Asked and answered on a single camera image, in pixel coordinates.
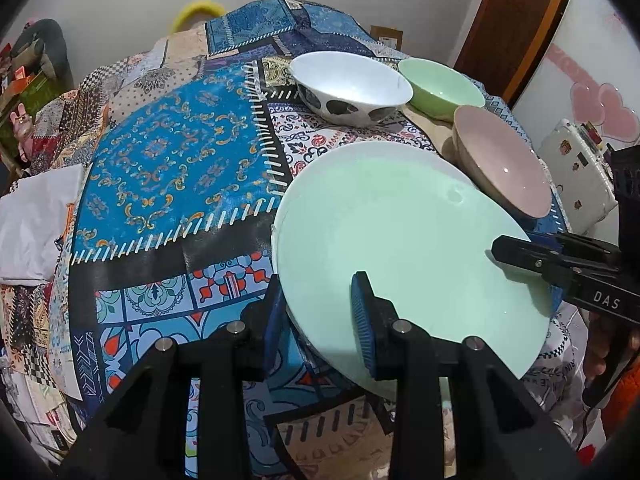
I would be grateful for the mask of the right hand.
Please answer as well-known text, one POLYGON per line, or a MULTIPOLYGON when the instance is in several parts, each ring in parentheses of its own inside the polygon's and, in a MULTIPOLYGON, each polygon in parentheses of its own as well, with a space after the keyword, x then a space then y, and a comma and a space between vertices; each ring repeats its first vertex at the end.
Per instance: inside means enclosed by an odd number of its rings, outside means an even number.
POLYGON ((587 349, 582 364, 587 384, 605 372, 605 358, 616 338, 615 332, 616 322, 612 318, 589 313, 587 349))

